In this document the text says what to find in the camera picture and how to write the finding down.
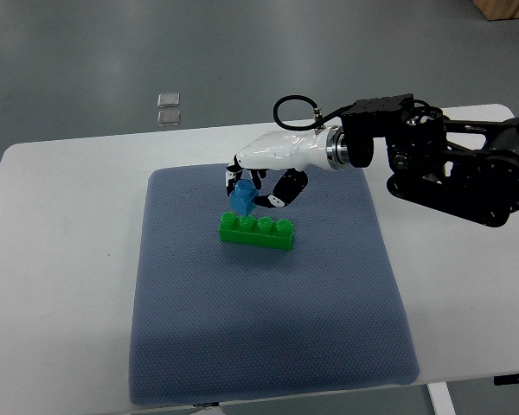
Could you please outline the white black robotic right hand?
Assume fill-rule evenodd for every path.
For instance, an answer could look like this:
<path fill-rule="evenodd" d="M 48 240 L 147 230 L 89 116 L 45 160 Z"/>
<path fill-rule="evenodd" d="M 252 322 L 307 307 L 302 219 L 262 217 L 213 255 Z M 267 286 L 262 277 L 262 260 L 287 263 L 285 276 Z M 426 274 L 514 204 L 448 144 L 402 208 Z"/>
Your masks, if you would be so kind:
<path fill-rule="evenodd" d="M 238 151 L 226 168 L 226 190 L 231 194 L 244 171 L 250 173 L 255 189 L 269 170 L 281 170 L 272 191 L 257 195 L 253 203 L 264 208 L 283 208 L 305 189 L 305 169 L 340 170 L 351 165 L 343 128 L 332 126 L 321 131 L 271 131 Z"/>

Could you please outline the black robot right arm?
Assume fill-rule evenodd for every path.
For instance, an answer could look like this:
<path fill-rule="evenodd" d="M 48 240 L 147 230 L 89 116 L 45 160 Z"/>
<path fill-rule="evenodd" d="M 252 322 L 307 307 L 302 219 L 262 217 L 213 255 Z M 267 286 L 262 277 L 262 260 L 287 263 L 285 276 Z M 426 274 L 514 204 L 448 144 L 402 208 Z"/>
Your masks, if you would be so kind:
<path fill-rule="evenodd" d="M 369 166 L 384 139 L 391 195 L 487 227 L 519 211 L 519 117 L 453 120 L 411 93 L 357 100 L 336 115 L 352 166 Z"/>

